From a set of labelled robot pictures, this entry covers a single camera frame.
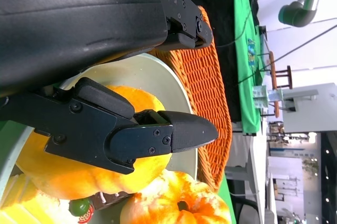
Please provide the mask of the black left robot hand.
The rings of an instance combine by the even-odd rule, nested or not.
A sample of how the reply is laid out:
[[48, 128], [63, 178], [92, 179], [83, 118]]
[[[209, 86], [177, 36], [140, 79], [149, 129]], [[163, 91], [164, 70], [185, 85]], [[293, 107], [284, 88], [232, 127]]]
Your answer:
[[50, 154], [130, 174], [138, 158], [213, 142], [215, 126], [181, 112], [136, 113], [86, 77], [70, 90], [55, 83], [155, 47], [211, 42], [191, 0], [1, 0], [1, 120], [36, 128]]

